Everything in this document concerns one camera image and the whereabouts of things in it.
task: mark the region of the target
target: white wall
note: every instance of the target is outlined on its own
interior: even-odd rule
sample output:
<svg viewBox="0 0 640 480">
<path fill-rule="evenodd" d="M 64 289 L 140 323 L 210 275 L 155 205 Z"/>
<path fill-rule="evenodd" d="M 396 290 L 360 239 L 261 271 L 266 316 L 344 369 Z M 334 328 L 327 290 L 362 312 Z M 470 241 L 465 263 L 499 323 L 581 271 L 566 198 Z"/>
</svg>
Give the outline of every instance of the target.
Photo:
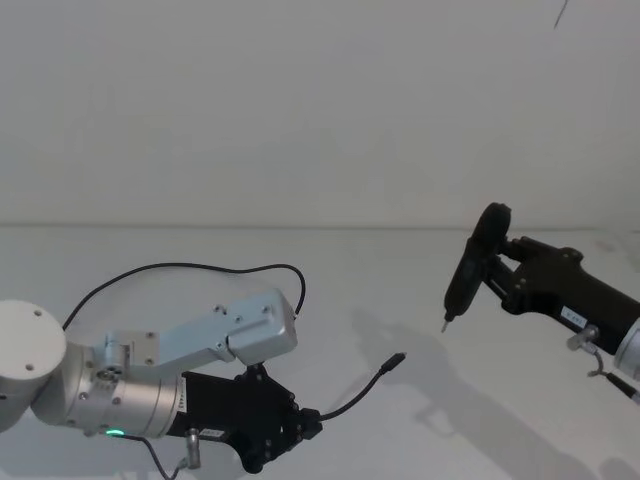
<svg viewBox="0 0 640 480">
<path fill-rule="evenodd" d="M 358 408 L 269 464 L 260 478 L 326 480 L 638 480 L 637 407 L 571 353 L 551 320 L 502 313 L 483 289 L 471 311 L 439 333 L 442 297 L 462 232 L 165 229 L 0 229 L 2 297 L 31 300 L 63 319 L 107 278 L 147 262 L 299 265 L 309 296 L 299 347 L 269 362 L 302 405 L 327 411 L 353 395 L 391 353 L 408 358 Z M 599 233 L 538 238 L 583 251 L 591 273 L 640 298 L 626 255 Z M 292 299 L 294 276 L 225 278 L 155 272 L 114 286 L 87 305 L 73 341 L 109 329 L 162 329 L 268 285 Z M 231 375 L 239 365 L 212 365 Z M 163 461 L 182 443 L 156 442 Z M 200 480 L 242 476 L 224 446 L 206 449 Z M 23 419 L 0 436 L 0 480 L 159 478 L 141 446 Z"/>
<path fill-rule="evenodd" d="M 640 227 L 636 0 L 10 0 L 0 222 Z"/>
</svg>

